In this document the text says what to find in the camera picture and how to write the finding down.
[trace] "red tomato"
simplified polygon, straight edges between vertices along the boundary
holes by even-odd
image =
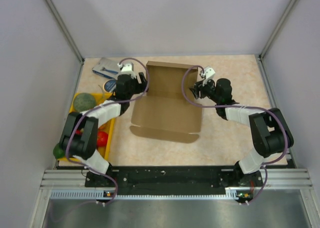
[[[104,131],[98,131],[96,145],[98,147],[106,146],[108,142],[108,134]]]
[[[75,134],[82,135],[82,132],[81,132],[81,130],[76,130]]]

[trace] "cardboard box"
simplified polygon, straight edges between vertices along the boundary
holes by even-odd
[[[201,130],[202,108],[188,103],[182,95],[183,75],[191,65],[149,61],[150,73],[147,95],[135,102],[130,130],[133,134],[174,142],[195,142]],[[198,71],[188,74],[184,90],[195,100],[189,87],[197,81]]]

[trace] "metal plate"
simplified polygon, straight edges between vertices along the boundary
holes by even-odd
[[[55,218],[83,201],[54,200]],[[239,206],[231,200],[118,200],[103,208],[86,204],[59,223],[49,219],[46,228],[208,228],[208,227],[310,227],[296,191],[265,191],[255,203]]]

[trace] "food item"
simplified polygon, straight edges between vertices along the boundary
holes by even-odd
[[[104,131],[98,131],[96,145],[98,147],[106,146],[108,142],[108,134]]]
[[[65,156],[65,152],[61,149],[59,143],[53,148],[53,155],[55,159],[61,159]]]
[[[98,130],[104,130],[106,128],[106,126],[107,126],[107,123],[104,123],[102,126],[100,126],[98,128]]]
[[[96,99],[92,94],[79,93],[73,101],[73,108],[77,112],[82,112],[94,108],[97,105]]]
[[[81,132],[81,130],[78,130],[78,129],[77,129],[77,130],[75,131],[75,134],[82,135],[82,132]]]

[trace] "beige work surface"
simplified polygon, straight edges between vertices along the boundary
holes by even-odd
[[[268,98],[254,55],[138,57],[147,61],[211,66],[214,80],[231,80],[233,98],[244,105],[269,108]],[[107,80],[92,72],[99,58],[86,59],[77,92],[100,93]],[[143,68],[134,62],[136,73]],[[209,99],[203,105],[214,105]],[[116,119],[109,161],[112,165],[233,165],[253,147],[250,128],[221,119],[215,109],[204,109],[200,138],[191,144],[137,137],[129,129],[134,103]],[[282,159],[277,164],[286,164]]]

